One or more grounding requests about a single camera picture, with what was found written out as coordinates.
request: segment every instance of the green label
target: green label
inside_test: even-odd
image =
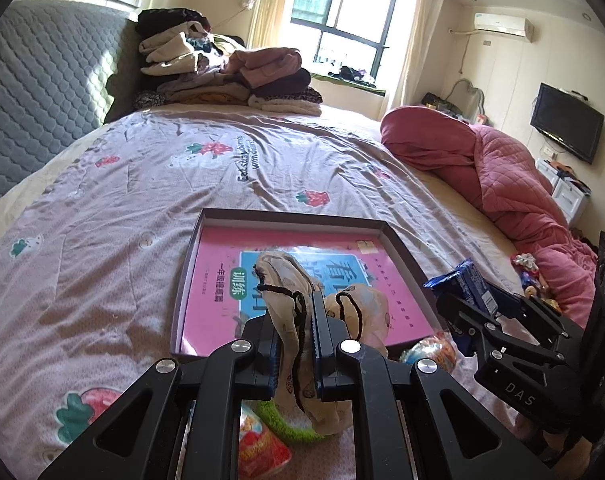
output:
[[[231,269],[229,294],[234,300],[244,300],[247,297],[247,271],[242,267]]]

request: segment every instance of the red snack package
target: red snack package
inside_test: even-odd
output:
[[[259,478],[280,471],[292,459],[292,452],[276,437],[262,420],[242,404],[240,410],[240,442],[238,473],[241,478]]]

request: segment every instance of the power socket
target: power socket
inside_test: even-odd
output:
[[[550,146],[545,146],[542,149],[542,153],[544,153],[548,158],[550,158],[551,160],[556,160],[557,159],[557,152],[554,152]]]

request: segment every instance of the window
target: window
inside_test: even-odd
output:
[[[294,0],[288,36],[313,72],[339,72],[346,65],[375,79],[395,5],[396,0]]]

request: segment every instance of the pink comforter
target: pink comforter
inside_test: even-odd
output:
[[[586,326],[596,256],[569,233],[551,198],[551,184],[521,142],[424,107],[392,110],[380,130],[382,143],[397,158],[433,171],[482,211],[519,252],[532,253],[562,311]]]

